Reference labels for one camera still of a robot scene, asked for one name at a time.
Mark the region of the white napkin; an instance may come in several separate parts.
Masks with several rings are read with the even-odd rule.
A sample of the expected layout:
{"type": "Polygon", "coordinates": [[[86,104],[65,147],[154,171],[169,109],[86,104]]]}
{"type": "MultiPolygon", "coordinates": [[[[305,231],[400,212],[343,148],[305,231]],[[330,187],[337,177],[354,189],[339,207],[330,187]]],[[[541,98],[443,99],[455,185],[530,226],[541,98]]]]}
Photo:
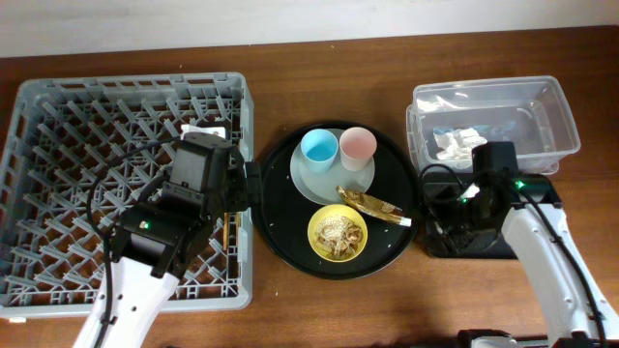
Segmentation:
{"type": "Polygon", "coordinates": [[[440,151],[439,160],[471,160],[472,150],[487,140],[473,128],[442,130],[433,134],[440,151]]]}

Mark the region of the gold foil wrapper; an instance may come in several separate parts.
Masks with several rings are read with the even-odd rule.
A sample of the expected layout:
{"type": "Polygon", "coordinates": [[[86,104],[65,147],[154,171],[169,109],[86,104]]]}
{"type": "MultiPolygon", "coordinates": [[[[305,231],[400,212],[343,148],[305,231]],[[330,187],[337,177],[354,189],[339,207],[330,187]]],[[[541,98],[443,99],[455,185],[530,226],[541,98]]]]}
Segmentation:
{"type": "Polygon", "coordinates": [[[336,186],[339,197],[349,206],[370,217],[378,218],[404,227],[412,225],[412,219],[405,212],[386,201],[366,193],[336,186]]]}

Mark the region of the pink cup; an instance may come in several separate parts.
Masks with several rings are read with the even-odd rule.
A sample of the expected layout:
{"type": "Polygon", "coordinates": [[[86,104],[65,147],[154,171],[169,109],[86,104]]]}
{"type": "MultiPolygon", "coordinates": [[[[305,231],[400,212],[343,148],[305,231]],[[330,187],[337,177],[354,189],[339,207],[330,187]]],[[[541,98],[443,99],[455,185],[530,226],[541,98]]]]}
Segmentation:
{"type": "Polygon", "coordinates": [[[339,138],[342,166],[350,171],[362,170],[372,159],[377,149],[374,134],[362,127],[345,130],[339,138]]]}

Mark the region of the yellow bowl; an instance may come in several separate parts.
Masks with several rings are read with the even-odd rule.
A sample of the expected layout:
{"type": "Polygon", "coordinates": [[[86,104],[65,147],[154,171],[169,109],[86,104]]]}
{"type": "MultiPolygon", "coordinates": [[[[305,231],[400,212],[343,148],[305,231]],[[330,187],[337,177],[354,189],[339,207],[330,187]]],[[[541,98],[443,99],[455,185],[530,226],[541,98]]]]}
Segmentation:
{"type": "Polygon", "coordinates": [[[362,253],[368,242],[368,228],[362,216],[349,206],[327,205],[311,217],[308,240],[323,259],[344,263],[362,253]]]}

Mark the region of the food scraps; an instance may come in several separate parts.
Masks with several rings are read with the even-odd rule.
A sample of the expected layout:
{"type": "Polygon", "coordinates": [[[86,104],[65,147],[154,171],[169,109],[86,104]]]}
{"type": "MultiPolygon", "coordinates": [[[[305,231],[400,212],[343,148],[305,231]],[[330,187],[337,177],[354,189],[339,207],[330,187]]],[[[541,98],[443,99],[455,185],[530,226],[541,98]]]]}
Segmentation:
{"type": "Polygon", "coordinates": [[[314,232],[315,245],[331,260],[349,259],[365,240],[362,228],[344,216],[323,218],[314,232]]]}

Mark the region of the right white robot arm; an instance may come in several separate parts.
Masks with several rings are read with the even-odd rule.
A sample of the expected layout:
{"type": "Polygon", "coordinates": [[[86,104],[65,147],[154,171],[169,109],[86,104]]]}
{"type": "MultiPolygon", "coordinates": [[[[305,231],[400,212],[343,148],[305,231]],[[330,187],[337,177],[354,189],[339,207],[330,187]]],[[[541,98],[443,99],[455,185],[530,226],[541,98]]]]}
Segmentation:
{"type": "Polygon", "coordinates": [[[469,183],[423,191],[445,247],[464,251],[481,236],[503,239],[540,304],[550,347],[615,347],[618,314],[589,272],[550,180],[519,171],[513,143],[472,151],[469,183]]]}

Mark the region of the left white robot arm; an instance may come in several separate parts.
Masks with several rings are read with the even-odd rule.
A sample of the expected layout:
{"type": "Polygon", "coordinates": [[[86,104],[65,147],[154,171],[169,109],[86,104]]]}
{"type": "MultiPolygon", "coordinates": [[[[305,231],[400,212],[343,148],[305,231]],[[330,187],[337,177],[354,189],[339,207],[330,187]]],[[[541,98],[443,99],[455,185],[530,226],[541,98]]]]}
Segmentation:
{"type": "Polygon", "coordinates": [[[103,280],[74,344],[138,347],[192,261],[233,213],[261,202],[260,168],[222,134],[184,131],[170,168],[98,234],[103,280]]]}

